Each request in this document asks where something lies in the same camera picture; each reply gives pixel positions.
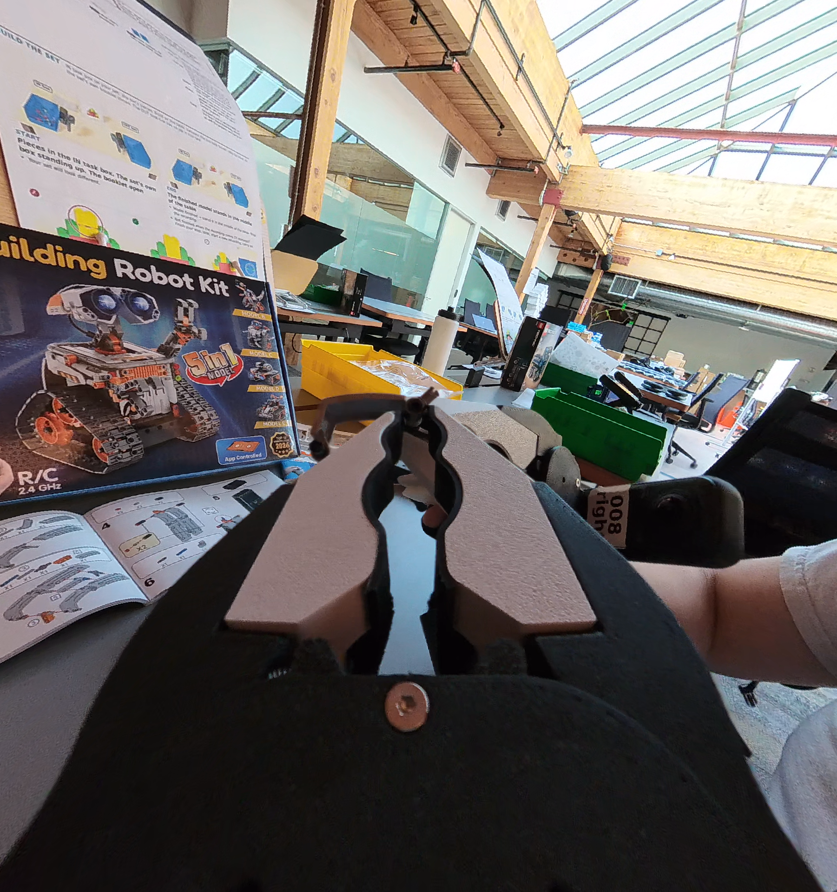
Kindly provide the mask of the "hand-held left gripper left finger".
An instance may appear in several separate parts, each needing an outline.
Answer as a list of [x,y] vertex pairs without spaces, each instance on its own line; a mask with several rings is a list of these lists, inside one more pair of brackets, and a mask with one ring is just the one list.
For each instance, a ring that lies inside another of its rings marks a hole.
[[399,456],[400,414],[389,411],[301,475],[226,625],[324,639],[351,671],[376,673],[393,616],[380,515]]

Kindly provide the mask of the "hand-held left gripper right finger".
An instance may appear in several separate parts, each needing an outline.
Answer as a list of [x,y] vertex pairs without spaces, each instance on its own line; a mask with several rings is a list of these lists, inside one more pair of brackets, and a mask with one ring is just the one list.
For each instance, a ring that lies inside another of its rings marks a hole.
[[468,673],[496,641],[586,633],[596,617],[524,470],[436,407],[435,591],[422,618],[438,673]]

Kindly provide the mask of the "grey toy panel with holes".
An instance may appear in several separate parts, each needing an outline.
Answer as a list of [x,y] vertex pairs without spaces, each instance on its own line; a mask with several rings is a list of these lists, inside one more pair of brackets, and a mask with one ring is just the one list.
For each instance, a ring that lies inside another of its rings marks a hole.
[[374,421],[386,412],[402,412],[408,400],[399,394],[346,394],[324,399],[311,428],[310,454],[323,460],[332,448],[335,427],[349,421]]

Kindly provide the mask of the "person's right forearm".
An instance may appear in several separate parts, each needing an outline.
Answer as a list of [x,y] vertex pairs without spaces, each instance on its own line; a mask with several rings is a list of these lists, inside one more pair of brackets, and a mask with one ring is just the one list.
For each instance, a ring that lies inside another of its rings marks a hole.
[[634,562],[720,675],[814,685],[820,664],[803,642],[780,586],[780,559],[722,569]]

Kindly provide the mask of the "grey desk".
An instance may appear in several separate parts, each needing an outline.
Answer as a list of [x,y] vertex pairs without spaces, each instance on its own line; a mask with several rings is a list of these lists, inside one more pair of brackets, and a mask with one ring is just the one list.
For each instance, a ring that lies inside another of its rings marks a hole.
[[[394,492],[381,516],[394,616],[380,673],[432,675],[420,616],[434,584],[435,542],[402,486]],[[104,609],[0,664],[0,862],[43,804],[106,676],[151,610]]]

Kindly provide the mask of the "printed task instruction sheet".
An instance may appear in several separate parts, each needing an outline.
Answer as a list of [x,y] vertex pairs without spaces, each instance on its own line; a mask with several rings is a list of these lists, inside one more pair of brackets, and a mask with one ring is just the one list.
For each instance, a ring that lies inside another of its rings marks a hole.
[[245,119],[146,6],[0,1],[0,141],[23,228],[265,276]]

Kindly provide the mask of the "green plastic bin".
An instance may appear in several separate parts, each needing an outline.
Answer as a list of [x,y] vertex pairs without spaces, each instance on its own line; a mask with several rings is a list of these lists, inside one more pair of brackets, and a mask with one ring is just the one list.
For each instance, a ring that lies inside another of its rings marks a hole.
[[576,457],[632,483],[657,472],[671,438],[669,426],[558,388],[536,390],[533,410]]
[[578,394],[583,397],[592,394],[596,398],[596,394],[601,396],[603,393],[603,388],[598,378],[593,378],[550,362],[542,375],[539,388],[555,387],[566,393]]

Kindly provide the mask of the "black toy set box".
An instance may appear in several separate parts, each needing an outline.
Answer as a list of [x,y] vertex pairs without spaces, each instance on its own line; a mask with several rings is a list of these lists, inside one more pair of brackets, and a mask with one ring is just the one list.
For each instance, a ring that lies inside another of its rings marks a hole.
[[502,373],[501,387],[520,392],[539,386],[563,328],[534,317],[524,317]]

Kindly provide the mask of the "white water bottle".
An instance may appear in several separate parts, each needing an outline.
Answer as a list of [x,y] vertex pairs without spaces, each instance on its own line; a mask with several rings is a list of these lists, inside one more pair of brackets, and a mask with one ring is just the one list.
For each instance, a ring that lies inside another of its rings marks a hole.
[[451,308],[441,308],[418,364],[432,374],[444,375],[458,327],[457,314]]

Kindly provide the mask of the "clear plastic bag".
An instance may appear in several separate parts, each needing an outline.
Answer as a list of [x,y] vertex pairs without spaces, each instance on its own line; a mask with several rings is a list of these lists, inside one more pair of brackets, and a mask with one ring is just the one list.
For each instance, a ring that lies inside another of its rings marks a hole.
[[401,360],[367,360],[351,361],[355,367],[381,378],[403,396],[420,396],[429,388],[435,388],[444,398],[456,398],[460,394],[458,387],[452,389],[445,382],[434,378],[422,367]]

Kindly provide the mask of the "curled white paper sheet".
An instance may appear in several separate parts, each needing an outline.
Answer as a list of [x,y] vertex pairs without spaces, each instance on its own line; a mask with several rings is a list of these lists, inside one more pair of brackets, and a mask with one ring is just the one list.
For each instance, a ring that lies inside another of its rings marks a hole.
[[494,312],[499,332],[502,355],[507,358],[514,347],[524,320],[524,311],[510,281],[507,269],[501,262],[480,251],[480,262],[491,279],[496,294]]

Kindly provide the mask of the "person's white shirt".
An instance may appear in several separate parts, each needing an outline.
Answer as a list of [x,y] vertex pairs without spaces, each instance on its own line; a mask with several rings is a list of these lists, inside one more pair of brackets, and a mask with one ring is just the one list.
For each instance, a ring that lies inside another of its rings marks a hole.
[[[837,540],[787,550],[780,582],[804,643],[837,686]],[[837,890],[837,698],[789,736],[766,796],[822,887]]]

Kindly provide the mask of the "cardboard box with black flap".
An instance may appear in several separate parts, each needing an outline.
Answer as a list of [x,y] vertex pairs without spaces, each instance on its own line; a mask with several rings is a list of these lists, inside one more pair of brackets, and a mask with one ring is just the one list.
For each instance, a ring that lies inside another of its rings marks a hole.
[[318,259],[346,240],[342,229],[302,215],[270,252],[274,288],[301,295],[318,269]]

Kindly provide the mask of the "open instruction booklet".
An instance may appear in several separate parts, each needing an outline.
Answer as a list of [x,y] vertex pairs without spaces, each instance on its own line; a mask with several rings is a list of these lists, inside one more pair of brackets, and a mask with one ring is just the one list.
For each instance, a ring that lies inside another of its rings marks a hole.
[[103,608],[155,600],[282,484],[260,471],[1,521],[0,663]]

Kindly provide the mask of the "blue robot kit box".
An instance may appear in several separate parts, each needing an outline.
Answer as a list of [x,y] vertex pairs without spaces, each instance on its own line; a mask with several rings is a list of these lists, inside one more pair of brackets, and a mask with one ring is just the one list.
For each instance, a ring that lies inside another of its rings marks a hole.
[[0,224],[0,500],[296,456],[270,294]]

